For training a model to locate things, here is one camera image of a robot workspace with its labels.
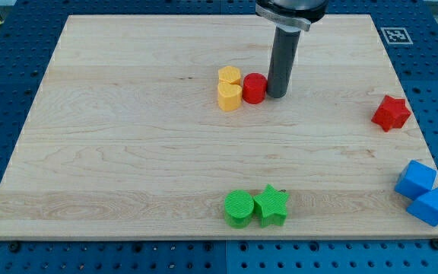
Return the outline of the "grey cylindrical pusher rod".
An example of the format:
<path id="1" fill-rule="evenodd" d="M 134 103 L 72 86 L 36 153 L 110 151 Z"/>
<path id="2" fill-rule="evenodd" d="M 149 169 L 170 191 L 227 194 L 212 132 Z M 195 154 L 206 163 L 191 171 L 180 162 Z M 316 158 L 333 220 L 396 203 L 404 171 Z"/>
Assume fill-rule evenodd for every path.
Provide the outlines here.
<path id="1" fill-rule="evenodd" d="M 268 70 L 267 95 L 269 97 L 282 98 L 287 93 L 300 34 L 300 30 L 287 32 L 280 27 L 275 29 Z"/>

